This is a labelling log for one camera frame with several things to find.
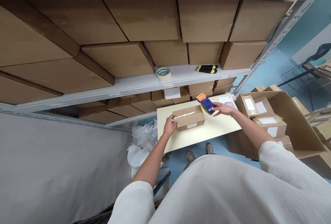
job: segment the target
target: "person's left hand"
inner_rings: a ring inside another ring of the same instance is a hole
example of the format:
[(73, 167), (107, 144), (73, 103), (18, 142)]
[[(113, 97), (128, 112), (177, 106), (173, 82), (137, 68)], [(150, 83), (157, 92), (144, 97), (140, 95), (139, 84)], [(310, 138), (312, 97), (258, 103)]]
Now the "person's left hand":
[(175, 115), (172, 114), (171, 116), (169, 116), (167, 118), (167, 120), (165, 122), (163, 134), (165, 134), (167, 137), (170, 137), (177, 128), (178, 121), (175, 121), (174, 123), (172, 123), (172, 118), (174, 118), (174, 117), (175, 117)]

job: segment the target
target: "roll of tape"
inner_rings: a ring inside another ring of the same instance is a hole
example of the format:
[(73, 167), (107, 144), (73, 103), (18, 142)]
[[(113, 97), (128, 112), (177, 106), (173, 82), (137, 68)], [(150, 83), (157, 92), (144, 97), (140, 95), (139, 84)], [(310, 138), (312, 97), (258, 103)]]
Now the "roll of tape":
[(160, 67), (159, 69), (157, 69), (156, 75), (162, 81), (167, 81), (167, 80), (171, 79), (171, 72), (170, 72), (170, 69), (167, 67)]

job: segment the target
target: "shoe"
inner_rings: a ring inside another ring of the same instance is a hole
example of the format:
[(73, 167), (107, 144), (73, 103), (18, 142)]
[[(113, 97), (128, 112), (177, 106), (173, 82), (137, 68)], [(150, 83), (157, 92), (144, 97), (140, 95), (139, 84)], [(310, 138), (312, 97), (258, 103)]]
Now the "shoe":
[(206, 153), (207, 153), (207, 154), (212, 154), (212, 153), (214, 153), (213, 146), (212, 146), (209, 142), (206, 144)]
[(187, 161), (190, 161), (190, 160), (192, 160), (194, 158), (195, 158), (194, 157), (194, 154), (191, 151), (187, 151), (186, 152), (186, 159), (187, 159)]

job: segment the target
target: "white sleeve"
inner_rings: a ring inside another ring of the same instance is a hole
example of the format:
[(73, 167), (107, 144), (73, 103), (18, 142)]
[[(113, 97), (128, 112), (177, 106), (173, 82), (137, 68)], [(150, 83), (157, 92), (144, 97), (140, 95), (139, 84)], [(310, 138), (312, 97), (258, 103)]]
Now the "white sleeve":
[(261, 169), (296, 188), (318, 193), (331, 191), (331, 185), (274, 141), (266, 141), (259, 150)]
[(136, 181), (126, 186), (117, 197), (108, 224), (148, 223), (154, 212), (152, 186)]

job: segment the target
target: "table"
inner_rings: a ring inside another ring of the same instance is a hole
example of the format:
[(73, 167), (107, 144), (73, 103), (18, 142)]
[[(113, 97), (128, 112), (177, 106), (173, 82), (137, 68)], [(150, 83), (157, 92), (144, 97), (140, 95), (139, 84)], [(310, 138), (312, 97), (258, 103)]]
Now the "table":
[[(213, 96), (209, 99), (212, 102), (219, 102), (219, 96)], [(196, 105), (200, 105), (200, 103), (198, 101), (192, 101), (157, 109), (158, 137), (160, 138), (160, 136), (163, 134), (163, 128), (166, 123), (165, 120), (172, 114), (173, 111), (193, 107)], [(212, 117), (205, 111), (203, 111), (203, 114), (205, 117), (203, 125), (183, 131), (175, 130), (173, 135), (170, 137), (164, 152), (167, 153), (241, 129), (240, 125), (229, 115), (221, 114), (217, 117)]]

